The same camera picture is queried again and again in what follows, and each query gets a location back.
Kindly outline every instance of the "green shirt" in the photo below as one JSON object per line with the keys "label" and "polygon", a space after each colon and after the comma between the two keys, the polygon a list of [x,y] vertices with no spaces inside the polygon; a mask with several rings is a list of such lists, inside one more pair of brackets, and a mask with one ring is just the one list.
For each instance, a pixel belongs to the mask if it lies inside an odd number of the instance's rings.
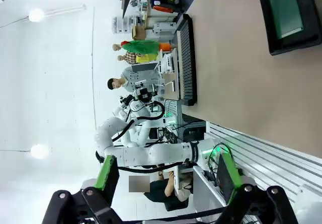
{"label": "green shirt", "polygon": [[153,40],[133,40],[122,45],[122,48],[138,54],[157,54],[159,43]]}

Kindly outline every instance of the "light bulb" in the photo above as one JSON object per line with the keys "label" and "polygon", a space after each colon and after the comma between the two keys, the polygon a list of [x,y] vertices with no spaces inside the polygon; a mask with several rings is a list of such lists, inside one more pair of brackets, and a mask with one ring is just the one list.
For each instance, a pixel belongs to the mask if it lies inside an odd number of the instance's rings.
{"label": "light bulb", "polygon": [[30,154],[31,154],[31,156],[42,160],[45,157],[47,157],[48,154],[49,154],[48,146],[40,144],[40,143],[36,144],[36,145],[31,147]]}
{"label": "light bulb", "polygon": [[30,11],[28,16],[31,22],[40,22],[41,20],[44,19],[44,17],[45,17],[45,13],[41,9],[34,9]]}

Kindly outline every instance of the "beige table surface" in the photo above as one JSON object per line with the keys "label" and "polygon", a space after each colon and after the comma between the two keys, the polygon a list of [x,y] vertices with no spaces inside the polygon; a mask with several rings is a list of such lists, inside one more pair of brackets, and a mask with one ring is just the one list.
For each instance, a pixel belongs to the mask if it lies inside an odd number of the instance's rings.
{"label": "beige table surface", "polygon": [[322,46],[271,56],[259,0],[194,0],[188,14],[198,103],[183,113],[322,157]]}

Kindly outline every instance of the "person in green shirt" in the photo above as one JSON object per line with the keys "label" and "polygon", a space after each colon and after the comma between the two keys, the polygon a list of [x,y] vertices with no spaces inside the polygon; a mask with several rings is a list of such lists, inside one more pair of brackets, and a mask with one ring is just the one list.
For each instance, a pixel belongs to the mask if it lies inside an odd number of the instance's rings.
{"label": "person in green shirt", "polygon": [[160,50],[171,51],[171,49],[177,47],[176,45],[170,45],[169,43],[159,43],[153,40],[133,40],[123,41],[121,44],[113,44],[113,50],[118,51],[125,49],[128,52],[138,54],[157,54]]}

